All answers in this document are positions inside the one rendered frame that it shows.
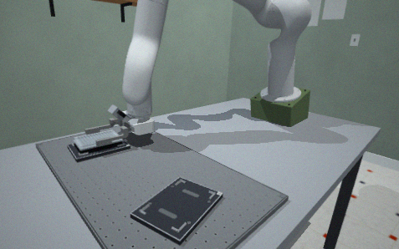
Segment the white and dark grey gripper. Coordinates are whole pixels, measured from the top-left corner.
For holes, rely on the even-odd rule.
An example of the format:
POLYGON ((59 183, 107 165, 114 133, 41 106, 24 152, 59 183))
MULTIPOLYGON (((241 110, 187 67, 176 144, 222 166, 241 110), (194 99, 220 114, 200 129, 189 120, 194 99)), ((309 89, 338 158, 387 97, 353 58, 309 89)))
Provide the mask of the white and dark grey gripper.
POLYGON ((120 131, 123 132, 122 135, 98 139, 95 141, 96 145, 98 146, 109 144, 113 140, 124 139, 129 135, 129 131, 131 131, 135 135, 145 135, 155 131, 155 120, 149 118, 151 114, 145 116, 134 116, 130 114, 130 116, 133 116, 135 118, 129 119, 128 117, 125 117, 122 121, 120 121, 119 119, 111 118, 109 119, 109 124, 85 129, 85 133, 87 135, 99 133, 100 130, 114 127, 115 124, 121 126, 120 131))

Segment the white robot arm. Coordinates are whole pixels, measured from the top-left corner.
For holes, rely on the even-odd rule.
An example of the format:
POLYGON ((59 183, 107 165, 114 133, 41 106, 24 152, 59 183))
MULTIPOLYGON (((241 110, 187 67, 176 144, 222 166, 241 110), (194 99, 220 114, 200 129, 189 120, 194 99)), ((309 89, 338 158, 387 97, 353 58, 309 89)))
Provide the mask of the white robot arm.
MULTIPOLYGON (((295 46, 311 19, 308 0, 233 0, 245 7, 266 28, 281 29, 267 50, 268 87, 262 99, 285 103, 298 99, 294 87, 295 46), (264 5, 265 4, 265 5, 264 5)), ((108 109, 119 120, 126 116, 152 113, 151 78, 166 19, 169 0, 138 0, 133 37, 125 61, 122 92, 127 102, 125 114, 114 105, 108 109)))

